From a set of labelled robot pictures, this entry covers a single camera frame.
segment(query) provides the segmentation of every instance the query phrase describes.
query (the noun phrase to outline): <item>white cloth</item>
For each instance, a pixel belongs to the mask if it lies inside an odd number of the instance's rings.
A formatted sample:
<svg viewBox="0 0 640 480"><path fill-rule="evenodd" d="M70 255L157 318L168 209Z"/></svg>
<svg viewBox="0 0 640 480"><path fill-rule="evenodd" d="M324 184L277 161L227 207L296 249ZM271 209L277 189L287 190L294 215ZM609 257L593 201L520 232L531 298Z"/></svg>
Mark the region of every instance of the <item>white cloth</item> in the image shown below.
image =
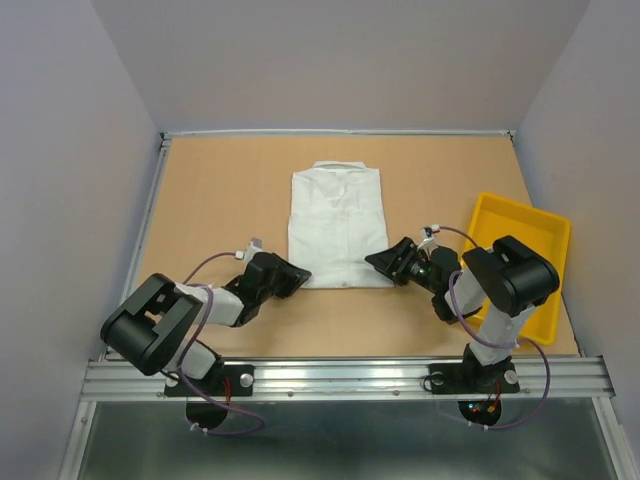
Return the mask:
<svg viewBox="0 0 640 480"><path fill-rule="evenodd" d="M362 162L316 162L293 174L289 261L302 288L391 287L364 257L389 248L380 172Z"/></svg>

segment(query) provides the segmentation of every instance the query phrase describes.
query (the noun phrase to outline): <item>yellow bin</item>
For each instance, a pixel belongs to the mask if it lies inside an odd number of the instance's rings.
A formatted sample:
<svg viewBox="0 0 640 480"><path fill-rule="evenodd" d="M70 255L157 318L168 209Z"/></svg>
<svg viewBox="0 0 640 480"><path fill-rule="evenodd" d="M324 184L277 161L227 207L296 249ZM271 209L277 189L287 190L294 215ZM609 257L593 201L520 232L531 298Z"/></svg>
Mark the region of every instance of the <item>yellow bin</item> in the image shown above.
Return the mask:
<svg viewBox="0 0 640 480"><path fill-rule="evenodd" d="M529 318L521 332L523 337L542 345L553 345L556 341L570 232L571 222L567 218L491 193L480 194L469 227L469 235L482 247L490 247L494 240L512 235L558 270L560 288ZM471 248L471 242L466 241L465 251ZM482 323L488 303L487 300L482 310L469 318L470 323Z"/></svg>

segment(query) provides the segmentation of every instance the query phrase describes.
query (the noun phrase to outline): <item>metal frame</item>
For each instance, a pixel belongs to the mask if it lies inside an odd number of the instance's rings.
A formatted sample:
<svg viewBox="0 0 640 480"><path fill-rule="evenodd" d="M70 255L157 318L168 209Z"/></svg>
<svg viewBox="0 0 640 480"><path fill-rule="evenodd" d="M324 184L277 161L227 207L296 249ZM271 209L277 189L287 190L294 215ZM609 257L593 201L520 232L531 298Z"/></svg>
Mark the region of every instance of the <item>metal frame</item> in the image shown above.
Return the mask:
<svg viewBox="0 0 640 480"><path fill-rule="evenodd" d="M164 174L172 138L259 135L483 135L508 136L515 131L467 130L213 130L208 132L178 132L163 135L158 163L136 248L122 292L124 300L133 290L142 254L147 242L149 225ZM429 364L459 362L459 358L415 357L375 359L229 359L227 363L250 363L256 367L254 395L245 402L299 401L437 401L458 397L434 396L426 392L420 379L429 372ZM620 427L611 398L615 395L604 361L601 358L552 356L550 397L593 399L607 448L620 479L640 479L630 454L624 431ZM538 398L544 381L544 364L539 358L516 357L522 391L512 398ZM144 377L115 352L107 351L98 362L87 368L80 395L80 404L67 445L61 480L76 479L90 437L97 402L185 401L185 398L164 396L165 378Z"/></svg>

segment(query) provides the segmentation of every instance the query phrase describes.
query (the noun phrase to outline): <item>table surface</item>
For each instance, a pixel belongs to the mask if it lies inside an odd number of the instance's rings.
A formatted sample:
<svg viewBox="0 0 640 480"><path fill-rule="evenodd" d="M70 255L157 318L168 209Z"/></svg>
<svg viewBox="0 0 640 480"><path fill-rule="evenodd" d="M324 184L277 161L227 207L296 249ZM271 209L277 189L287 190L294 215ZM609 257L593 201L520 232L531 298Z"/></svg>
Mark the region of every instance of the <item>table surface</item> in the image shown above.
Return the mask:
<svg viewBox="0 0 640 480"><path fill-rule="evenodd" d="M504 137L198 137L172 140L138 283L160 272L182 281L204 258L243 250L252 237L287 258L291 175L320 160L379 168L389 243L432 223L466 230L481 192L530 203ZM455 234L439 243L462 249ZM193 281L224 285L244 264L230 257ZM469 338L441 322L431 294L389 289L299 290L271 299L242 328L209 325L201 340L227 357L460 355ZM549 354L578 354L564 306ZM516 354L535 354L522 346Z"/></svg>

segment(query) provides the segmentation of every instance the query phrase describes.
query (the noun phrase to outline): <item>white wall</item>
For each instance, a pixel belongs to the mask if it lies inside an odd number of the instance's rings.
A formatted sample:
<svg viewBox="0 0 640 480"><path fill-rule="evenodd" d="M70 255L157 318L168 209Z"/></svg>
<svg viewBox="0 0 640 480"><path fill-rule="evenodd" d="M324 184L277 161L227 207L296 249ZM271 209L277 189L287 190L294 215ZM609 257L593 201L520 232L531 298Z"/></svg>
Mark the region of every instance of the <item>white wall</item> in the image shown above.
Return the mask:
<svg viewBox="0 0 640 480"><path fill-rule="evenodd" d="M0 476L57 478L156 128L88 0L0 14Z"/></svg>
<svg viewBox="0 0 640 480"><path fill-rule="evenodd" d="M588 0L92 0L162 131L514 128Z"/></svg>
<svg viewBox="0 0 640 480"><path fill-rule="evenodd" d="M564 298L603 354L640 461L640 2L594 0L516 135L536 205L568 216Z"/></svg>

